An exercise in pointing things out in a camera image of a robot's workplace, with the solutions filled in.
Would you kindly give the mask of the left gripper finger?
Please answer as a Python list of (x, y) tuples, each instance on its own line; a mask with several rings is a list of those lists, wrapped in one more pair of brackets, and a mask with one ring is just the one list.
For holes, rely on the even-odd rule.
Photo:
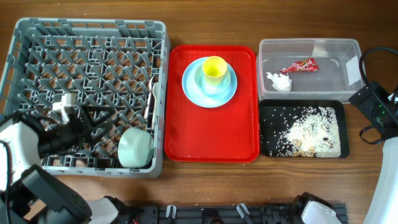
[(113, 125), (109, 122), (101, 123), (94, 128), (93, 134), (91, 135), (92, 140), (101, 140), (112, 128)]
[(77, 108), (82, 112), (82, 117), (89, 118), (91, 120), (100, 120), (112, 117), (116, 110), (109, 106), (89, 106), (81, 105)]

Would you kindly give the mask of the light green bowl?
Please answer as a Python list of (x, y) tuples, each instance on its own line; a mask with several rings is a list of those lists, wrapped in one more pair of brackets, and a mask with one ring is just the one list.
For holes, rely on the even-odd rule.
[(118, 144), (119, 163), (126, 168), (146, 166), (154, 154), (152, 136), (141, 129), (129, 128)]

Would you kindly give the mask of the white plastic spoon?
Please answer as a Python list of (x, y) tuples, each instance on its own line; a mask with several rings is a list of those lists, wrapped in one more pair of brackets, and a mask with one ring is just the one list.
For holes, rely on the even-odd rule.
[(152, 95), (154, 97), (154, 109), (153, 109), (153, 115), (152, 115), (152, 129), (155, 130), (156, 126), (156, 118), (157, 118), (157, 94), (158, 94), (158, 86), (159, 83), (156, 82), (152, 88)]

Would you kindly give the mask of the rice and peanut leftovers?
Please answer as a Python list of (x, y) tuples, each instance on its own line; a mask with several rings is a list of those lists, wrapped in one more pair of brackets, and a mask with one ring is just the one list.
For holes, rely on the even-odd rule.
[(269, 157), (341, 156), (336, 112), (331, 107), (260, 108), (262, 153)]

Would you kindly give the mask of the red snack wrapper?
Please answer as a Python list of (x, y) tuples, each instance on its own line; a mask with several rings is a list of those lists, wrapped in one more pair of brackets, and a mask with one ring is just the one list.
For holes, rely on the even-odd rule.
[(315, 59), (310, 57), (308, 59), (294, 62), (288, 68), (283, 68), (281, 73), (292, 73), (292, 72), (316, 72), (319, 70), (319, 66)]

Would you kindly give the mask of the light blue plate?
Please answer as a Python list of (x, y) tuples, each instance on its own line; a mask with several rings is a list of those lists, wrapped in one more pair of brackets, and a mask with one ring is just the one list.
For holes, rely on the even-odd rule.
[(195, 84), (195, 72), (200, 65), (208, 57), (202, 57), (194, 60), (184, 71), (182, 76), (182, 89), (185, 96), (194, 104), (201, 106), (203, 108), (217, 108), (226, 104), (234, 96), (238, 81), (235, 71), (230, 64), (228, 65), (228, 70), (231, 75), (231, 82), (229, 87), (220, 94), (217, 95), (205, 95), (203, 94)]

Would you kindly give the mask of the white tissue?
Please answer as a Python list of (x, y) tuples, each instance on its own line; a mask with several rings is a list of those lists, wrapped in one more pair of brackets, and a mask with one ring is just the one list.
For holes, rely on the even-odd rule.
[(291, 91), (292, 80), (282, 73), (267, 72), (267, 78), (272, 81), (272, 87), (277, 91)]

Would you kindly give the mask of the light green small plate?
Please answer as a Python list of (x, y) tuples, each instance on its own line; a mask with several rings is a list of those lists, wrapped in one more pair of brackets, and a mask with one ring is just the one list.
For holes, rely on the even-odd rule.
[(205, 80), (205, 74), (203, 72), (203, 65), (200, 65), (195, 72), (195, 84), (198, 89), (205, 95), (217, 95), (225, 91), (231, 82), (231, 75), (229, 70), (226, 71), (226, 74), (221, 79), (221, 82), (215, 86), (207, 84)]

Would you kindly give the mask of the yellow plastic cup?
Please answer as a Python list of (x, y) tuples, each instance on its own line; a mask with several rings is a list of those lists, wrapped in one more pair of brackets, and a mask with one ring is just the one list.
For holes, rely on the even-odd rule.
[(211, 86), (217, 86), (221, 83), (225, 73), (228, 71), (226, 61), (219, 56), (208, 57), (202, 65), (205, 81)]

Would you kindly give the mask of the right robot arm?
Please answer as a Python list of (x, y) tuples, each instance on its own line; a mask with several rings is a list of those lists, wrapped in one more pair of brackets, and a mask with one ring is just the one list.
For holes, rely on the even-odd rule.
[[(376, 128), (384, 143), (382, 168), (365, 223), (397, 223), (397, 92), (392, 95), (372, 82), (349, 98), (371, 125), (360, 131)], [(342, 224), (346, 215), (325, 200), (307, 192), (296, 197), (289, 211), (291, 223)]]

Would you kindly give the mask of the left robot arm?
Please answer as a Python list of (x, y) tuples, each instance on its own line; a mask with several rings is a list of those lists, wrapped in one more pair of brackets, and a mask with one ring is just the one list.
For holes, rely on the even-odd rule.
[[(1, 223), (119, 223), (120, 200), (86, 201), (41, 166), (44, 157), (96, 144), (113, 127), (114, 109), (72, 106), (62, 124), (33, 112), (17, 110), (1, 122)], [(55, 127), (46, 130), (43, 120)]]

